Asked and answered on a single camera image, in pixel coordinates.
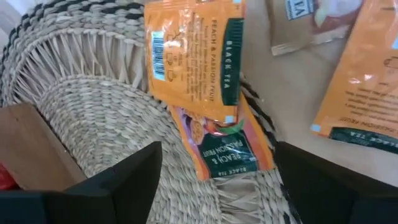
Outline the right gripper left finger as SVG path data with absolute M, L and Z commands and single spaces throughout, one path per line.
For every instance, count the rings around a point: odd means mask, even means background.
M 76 184 L 84 196 L 74 208 L 72 224 L 145 223 L 162 168 L 162 144 L 155 141 L 117 164 Z

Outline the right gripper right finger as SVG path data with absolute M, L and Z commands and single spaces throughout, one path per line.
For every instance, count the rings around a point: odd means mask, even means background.
M 275 163 L 302 223 L 397 224 L 397 187 L 287 142 L 276 144 Z

